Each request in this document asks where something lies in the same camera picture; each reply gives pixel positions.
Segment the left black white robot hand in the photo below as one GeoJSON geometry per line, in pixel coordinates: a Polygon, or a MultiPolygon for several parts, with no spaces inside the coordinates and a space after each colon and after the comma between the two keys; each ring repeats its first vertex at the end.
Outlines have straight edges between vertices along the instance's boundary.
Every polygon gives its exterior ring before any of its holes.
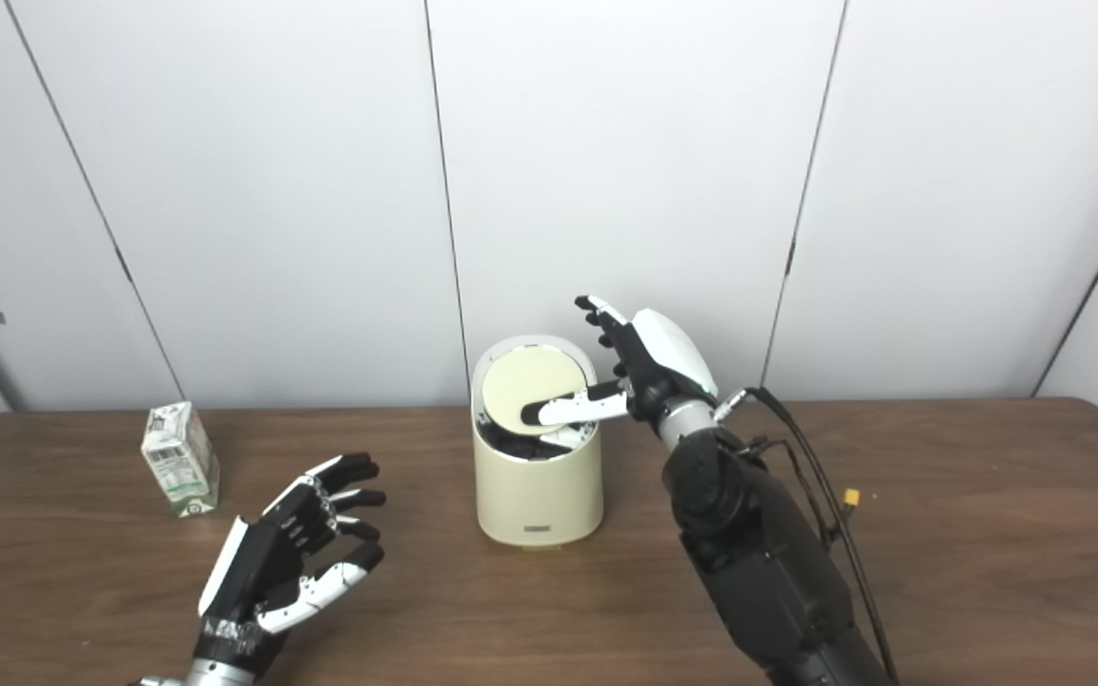
{"type": "Polygon", "coordinates": [[[296,625],[373,573],[384,551],[357,508],[385,504],[367,453],[330,457],[294,477],[256,521],[237,517],[197,600],[193,685],[256,685],[296,625]]]}

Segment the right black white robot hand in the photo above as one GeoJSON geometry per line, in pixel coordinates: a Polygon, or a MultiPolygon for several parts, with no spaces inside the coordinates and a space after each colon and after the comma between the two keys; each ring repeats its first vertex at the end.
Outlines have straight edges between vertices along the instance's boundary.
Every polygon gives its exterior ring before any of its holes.
{"type": "Polygon", "coordinates": [[[524,425],[589,424],[628,415],[658,427],[679,403],[699,401],[706,408],[718,408],[718,385],[696,344],[674,320],[657,310],[626,318],[594,295],[579,296],[575,305],[585,311],[589,325],[601,330],[601,346],[618,356],[616,378],[524,404],[524,425]]]}

